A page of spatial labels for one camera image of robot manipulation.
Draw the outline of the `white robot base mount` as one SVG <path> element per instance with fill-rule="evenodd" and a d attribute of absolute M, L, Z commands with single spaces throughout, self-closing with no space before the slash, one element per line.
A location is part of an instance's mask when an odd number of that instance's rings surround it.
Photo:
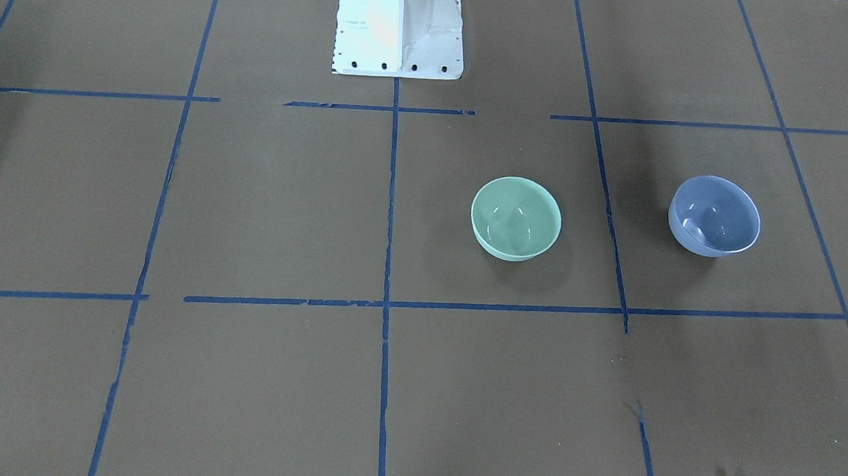
<path fill-rule="evenodd" d="M 464 75 L 462 0 L 339 0 L 331 71 L 457 80 Z"/>

